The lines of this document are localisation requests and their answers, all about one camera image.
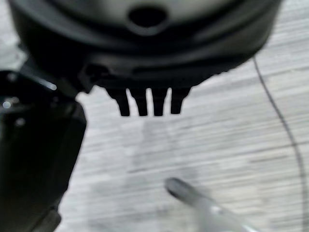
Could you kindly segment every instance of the black plastic part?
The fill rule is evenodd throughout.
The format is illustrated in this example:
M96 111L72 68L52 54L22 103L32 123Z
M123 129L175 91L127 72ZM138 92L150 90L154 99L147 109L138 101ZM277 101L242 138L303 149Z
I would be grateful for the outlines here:
M154 101L154 116L163 116L164 103L168 93L168 88L153 88L151 91Z
M126 89L106 89L111 98L116 100L121 116L130 116L130 107L126 95Z
M98 65L108 70L115 65L125 68L123 57L129 61L138 58L129 76L119 75L114 80L103 77L98 85L106 88L192 87L214 74L235 68L265 44L281 0L236 0L236 4L212 15L211 20L203 18L181 25L173 33L168 30L169 36L143 42L128 31L115 34L111 28L98 29L81 22L49 2L9 0L9 3L22 44L40 67L53 76L67 78L79 91L85 91L84 78L77 77L83 67L92 64L88 58L93 54L102 56ZM248 4L256 7L244 7ZM239 20L242 11L248 17ZM65 28L69 25L78 30ZM197 55L195 51L205 52ZM150 65L142 65L143 60Z
M172 89L170 113L178 115L182 111L183 100L189 95L191 88Z
M132 97L135 99L140 116L147 116L147 98L145 89L130 89Z
M57 209L85 128L84 111L73 101L0 108L1 232L31 232Z

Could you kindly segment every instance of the black cable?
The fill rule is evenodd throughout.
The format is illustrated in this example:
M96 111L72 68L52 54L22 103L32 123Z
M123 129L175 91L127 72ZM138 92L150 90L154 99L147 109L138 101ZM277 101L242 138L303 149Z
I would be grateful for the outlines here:
M281 121L290 141L291 141L291 145L294 149L294 152L295 152L295 156L296 156L296 160L297 160L297 165L298 165L298 168L299 168L299 177L300 177L300 180L301 180L301 185L302 185L302 198L303 198L303 205L302 205L302 211L303 211L303 232L308 232L309 231L309 193L308 193L308 180L307 180L307 175L306 175L306 167L305 167L305 164L304 164L304 158L299 150L299 147L298 147L298 144L296 142L296 139L288 125L288 123L286 122L286 119L284 118L281 110L279 109L279 107L277 106L274 98L272 97L264 79L263 79L263 76L262 76L262 73L260 71L260 68L258 66L258 63L257 63L257 60L256 60L256 57L253 58L253 61L254 61L254 65L255 65L255 69L256 69L256 72L259 76L259 79L260 79L260 82L267 94L267 97L271 103L271 105L273 106L274 110L276 111L276 114L279 118L279 120Z

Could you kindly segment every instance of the wooden surface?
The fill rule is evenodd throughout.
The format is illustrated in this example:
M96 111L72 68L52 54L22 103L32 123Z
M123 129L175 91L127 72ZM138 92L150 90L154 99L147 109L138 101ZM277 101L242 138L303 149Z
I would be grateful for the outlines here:
M0 0L1 68L18 67L17 40ZM257 60L309 174L308 0L285 1ZM196 231L190 211L163 189L171 176L209 189L262 231L302 231L295 153L252 61L196 87L181 116L140 118L131 101L134 116L121 118L99 88L79 99L89 124L58 232Z

